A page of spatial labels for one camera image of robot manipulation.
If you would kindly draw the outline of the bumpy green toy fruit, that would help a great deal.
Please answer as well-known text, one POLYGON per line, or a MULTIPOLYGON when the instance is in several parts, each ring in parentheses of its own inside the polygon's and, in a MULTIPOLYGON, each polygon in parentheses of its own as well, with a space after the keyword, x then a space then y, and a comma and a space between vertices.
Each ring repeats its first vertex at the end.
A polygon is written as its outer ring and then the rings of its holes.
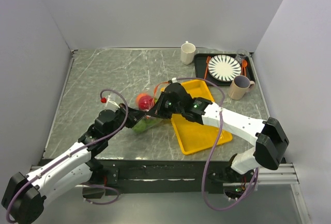
POLYGON ((135 133, 142 133, 147 129, 147 123, 145 120, 140 120, 138 123, 136 123, 133 127, 132 130, 135 133))

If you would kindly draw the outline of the red toy apple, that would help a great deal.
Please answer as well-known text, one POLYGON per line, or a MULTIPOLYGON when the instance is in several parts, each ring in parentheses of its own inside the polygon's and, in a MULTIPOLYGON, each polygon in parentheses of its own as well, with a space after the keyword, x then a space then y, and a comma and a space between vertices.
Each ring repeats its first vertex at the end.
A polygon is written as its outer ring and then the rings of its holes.
POLYGON ((140 98, 138 101, 138 108, 140 110, 149 110, 154 105, 154 99, 149 98, 148 96, 146 98, 140 98))

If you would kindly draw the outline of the green toy starfruit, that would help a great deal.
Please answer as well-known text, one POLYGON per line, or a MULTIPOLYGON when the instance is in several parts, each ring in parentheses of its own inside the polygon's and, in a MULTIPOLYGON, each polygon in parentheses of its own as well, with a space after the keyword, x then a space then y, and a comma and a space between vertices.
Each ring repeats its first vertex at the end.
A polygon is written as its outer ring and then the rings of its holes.
POLYGON ((146 128, 149 129, 159 124, 162 121, 162 119, 156 117, 149 117, 145 121, 146 121, 146 128))

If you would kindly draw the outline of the orange toy tangerine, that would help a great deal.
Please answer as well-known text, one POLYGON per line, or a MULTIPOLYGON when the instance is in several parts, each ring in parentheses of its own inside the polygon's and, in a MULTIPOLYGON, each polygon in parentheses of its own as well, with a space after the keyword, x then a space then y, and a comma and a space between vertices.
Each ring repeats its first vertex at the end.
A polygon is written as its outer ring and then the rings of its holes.
POLYGON ((138 94, 137 97, 136 97, 136 101, 139 101, 142 97, 145 97, 145 96, 149 96, 149 94, 147 94, 147 93, 138 94))

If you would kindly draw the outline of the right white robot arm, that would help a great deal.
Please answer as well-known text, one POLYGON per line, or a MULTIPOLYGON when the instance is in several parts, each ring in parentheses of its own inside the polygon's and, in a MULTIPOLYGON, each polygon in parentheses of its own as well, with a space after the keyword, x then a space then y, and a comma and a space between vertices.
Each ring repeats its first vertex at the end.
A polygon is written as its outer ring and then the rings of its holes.
POLYGON ((289 145, 279 121, 256 119, 227 110, 211 100, 192 97, 180 83, 172 83, 160 94, 147 115, 170 119, 179 114, 186 120, 228 131, 252 145, 252 148, 234 155, 226 169, 227 178, 238 182, 246 172, 264 167, 277 170, 289 145))

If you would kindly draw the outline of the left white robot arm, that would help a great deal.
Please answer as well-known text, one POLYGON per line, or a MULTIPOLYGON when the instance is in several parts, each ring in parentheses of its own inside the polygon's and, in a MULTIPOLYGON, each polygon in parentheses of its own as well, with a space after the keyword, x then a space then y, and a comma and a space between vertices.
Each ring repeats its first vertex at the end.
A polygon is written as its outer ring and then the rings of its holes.
POLYGON ((145 116, 144 111, 126 107, 103 110, 64 153, 28 174, 13 175, 1 201, 7 222, 32 223, 48 203, 74 186, 99 182, 103 171, 95 157, 106 149, 110 138, 124 127, 134 127, 145 116))

